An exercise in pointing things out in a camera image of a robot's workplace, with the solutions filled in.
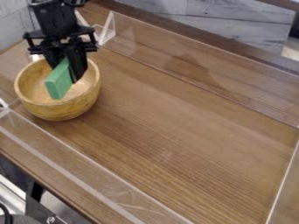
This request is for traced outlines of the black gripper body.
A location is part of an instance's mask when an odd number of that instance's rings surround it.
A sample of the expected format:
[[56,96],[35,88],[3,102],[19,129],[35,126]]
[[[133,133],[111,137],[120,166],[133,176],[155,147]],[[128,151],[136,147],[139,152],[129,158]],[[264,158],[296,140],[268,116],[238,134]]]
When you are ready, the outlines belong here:
[[84,25],[77,25],[67,35],[59,37],[48,37],[37,30],[27,32],[23,38],[27,40],[31,54],[43,54],[47,48],[64,50],[67,46],[81,46],[87,53],[99,49],[95,29]]

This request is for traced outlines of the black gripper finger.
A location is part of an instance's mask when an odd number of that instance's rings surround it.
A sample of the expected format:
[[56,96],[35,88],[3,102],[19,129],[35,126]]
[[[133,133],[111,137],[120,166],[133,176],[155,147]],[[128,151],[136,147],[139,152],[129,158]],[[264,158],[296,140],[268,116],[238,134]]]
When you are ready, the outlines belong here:
[[52,49],[43,49],[41,52],[51,68],[55,68],[64,58],[63,50],[59,48],[52,48]]
[[87,53],[83,49],[71,47],[67,50],[67,57],[69,60],[71,80],[76,83],[88,69]]

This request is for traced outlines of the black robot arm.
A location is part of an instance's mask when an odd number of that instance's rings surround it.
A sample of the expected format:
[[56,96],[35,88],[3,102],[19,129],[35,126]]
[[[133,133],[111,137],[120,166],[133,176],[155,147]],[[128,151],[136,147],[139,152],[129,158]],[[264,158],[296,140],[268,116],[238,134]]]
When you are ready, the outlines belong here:
[[40,29],[23,35],[31,54],[41,54],[51,68],[69,61],[69,78],[76,83],[88,69],[87,53],[95,52],[95,29],[80,25],[75,10],[89,0],[29,0],[28,7]]

